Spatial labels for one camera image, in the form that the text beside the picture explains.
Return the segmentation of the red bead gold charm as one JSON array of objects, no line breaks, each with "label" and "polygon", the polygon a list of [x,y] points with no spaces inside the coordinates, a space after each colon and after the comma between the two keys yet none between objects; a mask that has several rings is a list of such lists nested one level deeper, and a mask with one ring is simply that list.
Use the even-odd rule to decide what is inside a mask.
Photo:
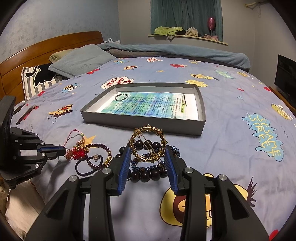
[{"label": "red bead gold charm", "polygon": [[67,160],[71,160],[71,159],[81,160],[83,158],[86,158],[88,153],[89,153],[89,148],[86,147],[85,140],[82,139],[82,140],[79,140],[76,143],[76,146],[74,146],[72,149],[66,150],[65,158]]}]

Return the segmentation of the gold round crown brooch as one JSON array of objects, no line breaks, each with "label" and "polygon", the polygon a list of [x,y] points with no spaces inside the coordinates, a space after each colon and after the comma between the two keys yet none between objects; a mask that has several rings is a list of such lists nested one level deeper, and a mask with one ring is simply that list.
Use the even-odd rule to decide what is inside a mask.
[{"label": "gold round crown brooch", "polygon": [[[149,142],[144,136],[145,133],[153,133],[160,138],[159,145],[157,145],[157,147],[153,146],[153,143]],[[161,157],[164,157],[167,143],[162,129],[149,124],[136,128],[131,138],[128,140],[128,144],[135,158],[140,162],[151,163],[158,162],[161,160]]]}]

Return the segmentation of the wooden headboard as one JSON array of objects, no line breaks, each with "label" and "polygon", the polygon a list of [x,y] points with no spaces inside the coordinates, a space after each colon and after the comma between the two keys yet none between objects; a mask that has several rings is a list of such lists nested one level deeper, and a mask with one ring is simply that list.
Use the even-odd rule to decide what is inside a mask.
[{"label": "wooden headboard", "polygon": [[103,37],[99,31],[71,33],[38,42],[13,54],[1,63],[1,98],[12,95],[16,97],[16,103],[25,99],[21,78],[23,67],[47,64],[49,57],[59,51],[100,43],[103,43]]}]

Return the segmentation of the grey shallow cardboard tray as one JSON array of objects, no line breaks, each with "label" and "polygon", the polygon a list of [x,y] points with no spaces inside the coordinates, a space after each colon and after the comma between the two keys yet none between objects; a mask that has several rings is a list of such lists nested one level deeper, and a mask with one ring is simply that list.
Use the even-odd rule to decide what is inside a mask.
[{"label": "grey shallow cardboard tray", "polygon": [[165,133],[200,136],[206,122],[203,98],[188,83],[114,85],[81,109],[83,120],[117,128],[150,125]]}]

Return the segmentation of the striped cartoon pillow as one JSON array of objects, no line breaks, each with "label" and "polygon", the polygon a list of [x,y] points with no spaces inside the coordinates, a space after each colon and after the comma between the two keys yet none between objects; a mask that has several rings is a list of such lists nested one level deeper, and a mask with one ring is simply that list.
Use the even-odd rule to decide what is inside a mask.
[{"label": "striped cartoon pillow", "polygon": [[23,67],[21,77],[25,100],[29,100],[64,79],[63,76],[56,72],[48,70],[50,66],[51,64],[48,63]]}]

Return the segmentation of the blue green printed paper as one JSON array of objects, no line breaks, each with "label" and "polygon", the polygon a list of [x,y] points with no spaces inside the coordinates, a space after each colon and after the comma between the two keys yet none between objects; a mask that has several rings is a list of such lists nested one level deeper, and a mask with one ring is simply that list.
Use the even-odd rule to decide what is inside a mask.
[{"label": "blue green printed paper", "polygon": [[119,92],[108,98],[97,113],[108,113],[179,120],[199,119],[194,94],[184,94],[187,106],[182,105],[182,93]]}]

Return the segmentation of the olive green pillow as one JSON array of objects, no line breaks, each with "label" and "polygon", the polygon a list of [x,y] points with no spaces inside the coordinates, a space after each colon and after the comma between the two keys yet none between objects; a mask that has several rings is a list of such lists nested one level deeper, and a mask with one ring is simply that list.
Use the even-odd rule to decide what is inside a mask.
[{"label": "olive green pillow", "polygon": [[67,55],[70,52],[72,52],[73,50],[75,50],[75,49],[67,49],[67,50],[62,50],[62,51],[59,51],[59,52],[55,52],[55,53],[53,53],[53,54],[50,55],[50,57],[49,57],[48,60],[51,63],[55,63],[58,60],[60,60],[62,57],[64,57],[65,55]]}]

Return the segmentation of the grey blue pillow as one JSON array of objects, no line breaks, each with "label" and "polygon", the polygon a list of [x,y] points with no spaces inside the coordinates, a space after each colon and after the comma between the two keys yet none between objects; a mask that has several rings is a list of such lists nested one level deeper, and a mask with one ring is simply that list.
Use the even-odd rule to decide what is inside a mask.
[{"label": "grey blue pillow", "polygon": [[48,70],[63,77],[72,78],[95,70],[114,59],[115,57],[112,54],[107,53],[97,45],[90,44],[74,49],[51,64]]}]

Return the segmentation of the teal folded blanket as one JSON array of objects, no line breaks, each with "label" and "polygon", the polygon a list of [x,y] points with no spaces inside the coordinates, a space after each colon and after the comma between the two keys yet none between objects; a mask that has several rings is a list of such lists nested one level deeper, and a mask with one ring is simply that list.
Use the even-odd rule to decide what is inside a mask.
[{"label": "teal folded blanket", "polygon": [[243,53],[233,53],[204,47],[180,44],[98,44],[102,50],[116,57],[170,57],[188,58],[193,60],[217,63],[228,67],[249,71],[249,58]]}]

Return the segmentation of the black tv monitor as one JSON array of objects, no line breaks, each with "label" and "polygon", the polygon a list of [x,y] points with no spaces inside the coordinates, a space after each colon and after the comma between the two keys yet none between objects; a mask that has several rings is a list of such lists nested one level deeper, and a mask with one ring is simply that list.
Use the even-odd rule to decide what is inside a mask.
[{"label": "black tv monitor", "polygon": [[296,91],[295,61],[278,55],[274,84],[285,94],[288,102],[295,108]]}]

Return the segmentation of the pink cloth on shelf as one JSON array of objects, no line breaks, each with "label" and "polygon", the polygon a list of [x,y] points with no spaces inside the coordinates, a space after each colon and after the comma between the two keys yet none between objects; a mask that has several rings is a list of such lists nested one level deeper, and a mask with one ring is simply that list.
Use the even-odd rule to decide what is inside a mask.
[{"label": "pink cloth on shelf", "polygon": [[208,35],[208,34],[205,34],[203,37],[206,38],[206,39],[213,40],[213,41],[218,41],[219,40],[217,36],[211,36],[211,35]]}]

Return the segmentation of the beige crumpled cloth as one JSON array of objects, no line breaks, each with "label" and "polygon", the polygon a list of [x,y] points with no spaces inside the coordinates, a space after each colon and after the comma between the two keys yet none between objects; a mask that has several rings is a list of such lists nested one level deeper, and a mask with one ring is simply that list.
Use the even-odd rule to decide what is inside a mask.
[{"label": "beige crumpled cloth", "polygon": [[190,27],[186,30],[185,35],[188,37],[198,37],[198,30],[194,27]]}]

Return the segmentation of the green cloth on shelf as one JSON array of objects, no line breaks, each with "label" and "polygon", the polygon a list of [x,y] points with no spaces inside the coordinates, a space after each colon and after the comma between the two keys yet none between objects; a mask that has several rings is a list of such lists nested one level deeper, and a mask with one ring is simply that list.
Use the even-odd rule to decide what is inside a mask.
[{"label": "green cloth on shelf", "polygon": [[167,39],[172,40],[175,35],[184,34],[185,30],[182,27],[157,27],[154,29],[155,36],[165,36]]}]

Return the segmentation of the maroon balloon ornament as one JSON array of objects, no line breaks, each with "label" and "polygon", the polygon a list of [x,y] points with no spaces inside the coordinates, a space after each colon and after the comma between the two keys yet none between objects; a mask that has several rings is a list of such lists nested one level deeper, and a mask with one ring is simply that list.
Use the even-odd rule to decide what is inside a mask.
[{"label": "maroon balloon ornament", "polygon": [[216,22],[215,22],[215,19],[213,17],[208,18],[207,26],[208,26],[208,29],[210,31],[210,35],[212,35],[212,33],[213,33],[213,31],[215,30],[215,27],[216,27]]}]

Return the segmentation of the green curtain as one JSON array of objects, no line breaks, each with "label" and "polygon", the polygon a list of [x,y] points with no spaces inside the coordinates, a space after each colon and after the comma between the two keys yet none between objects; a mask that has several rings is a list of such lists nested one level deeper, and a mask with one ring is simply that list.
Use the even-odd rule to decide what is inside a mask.
[{"label": "green curtain", "polygon": [[221,1],[151,1],[151,34],[163,27],[194,27],[200,36],[210,35],[208,18],[216,22],[212,36],[223,41],[223,15]]}]

